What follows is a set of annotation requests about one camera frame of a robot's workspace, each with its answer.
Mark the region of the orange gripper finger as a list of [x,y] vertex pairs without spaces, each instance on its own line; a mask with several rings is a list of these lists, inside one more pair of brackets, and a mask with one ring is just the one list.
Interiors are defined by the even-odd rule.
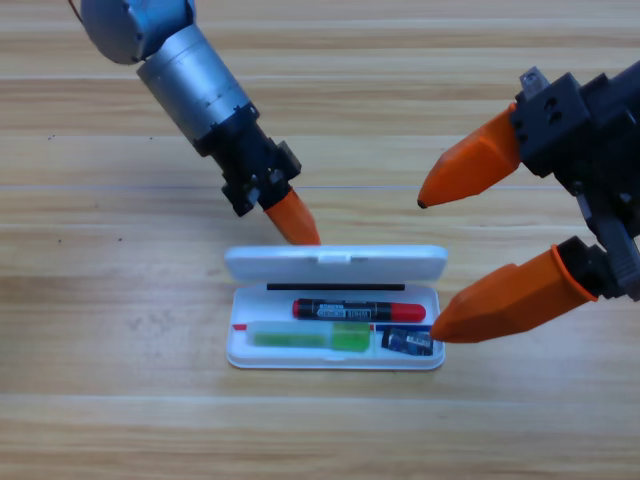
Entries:
[[435,320],[431,336],[449,343],[477,343],[519,334],[615,294],[605,252],[572,237],[460,291]]

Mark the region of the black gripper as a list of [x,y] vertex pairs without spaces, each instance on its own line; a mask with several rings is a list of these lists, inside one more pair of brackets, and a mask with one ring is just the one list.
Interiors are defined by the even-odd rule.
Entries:
[[314,217],[290,185],[301,164],[284,141],[275,143],[263,132],[258,118],[257,109],[237,107],[193,146],[221,168],[222,192],[238,216],[260,205],[289,244],[320,245]]
[[597,239],[593,246],[577,237],[559,244],[571,276],[596,297],[638,300],[639,66],[586,84],[570,73],[549,82],[531,68],[520,82],[516,103],[441,154],[418,206],[481,194],[522,161],[577,199]]

